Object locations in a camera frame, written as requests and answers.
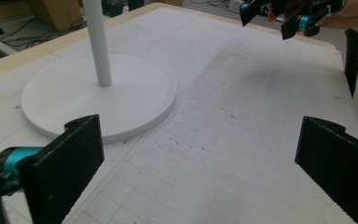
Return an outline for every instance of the white stand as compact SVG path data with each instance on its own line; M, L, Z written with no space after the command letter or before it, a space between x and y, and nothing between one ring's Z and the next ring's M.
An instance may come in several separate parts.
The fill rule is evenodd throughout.
M101 2L83 0L83 4L89 27L98 22L97 30L103 32L96 36L89 28L93 57L65 58L37 73L23 90L22 111L34 128L51 138L63 133L66 122L91 114L100 115L104 143L131 138L151 129L171 112L176 80L145 58L108 55L101 29ZM96 11L100 15L90 15ZM101 41L104 46L96 47ZM114 71L112 85L110 70Z

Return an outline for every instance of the table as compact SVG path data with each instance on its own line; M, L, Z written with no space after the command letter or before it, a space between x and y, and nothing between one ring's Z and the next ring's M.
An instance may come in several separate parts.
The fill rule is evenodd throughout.
M105 22L110 52L158 62L177 102L158 126L104 146L105 161L64 223L353 223L295 164L303 116L358 138L340 54L303 37L152 4ZM0 151L45 146L21 91L48 64L90 51L87 30L0 60ZM32 223L24 195L4 198Z

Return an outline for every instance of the circular base plate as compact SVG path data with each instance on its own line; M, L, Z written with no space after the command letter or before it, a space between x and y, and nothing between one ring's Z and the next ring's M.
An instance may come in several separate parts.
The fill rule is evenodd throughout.
M32 126L55 138L63 124L99 114L104 143L143 133L172 110L172 74L133 55L110 54L113 84L100 87L91 55L65 58L38 72L25 86L21 108Z

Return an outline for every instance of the black clamp jaw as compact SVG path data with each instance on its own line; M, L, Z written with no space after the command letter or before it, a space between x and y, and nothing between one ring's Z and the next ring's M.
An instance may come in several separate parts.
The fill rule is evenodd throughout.
M260 11L260 8L272 3L272 10L276 15L285 11L285 0L245 0L240 7L242 25L248 24ZM345 6L346 0L306 0L304 5L295 11L282 25L282 38L289 39L297 30L303 30L305 36L319 33L316 26L323 17L339 12Z
M0 224L9 223L1 197L23 189L35 224L62 223L103 162L98 115L75 119L45 147L0 153Z

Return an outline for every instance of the white pole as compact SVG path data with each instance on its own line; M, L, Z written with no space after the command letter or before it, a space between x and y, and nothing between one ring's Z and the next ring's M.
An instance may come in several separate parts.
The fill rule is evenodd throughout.
M101 0L83 0L89 27L89 41L97 71L98 83L102 87L112 85L109 58L107 54L106 36L103 28L103 9Z

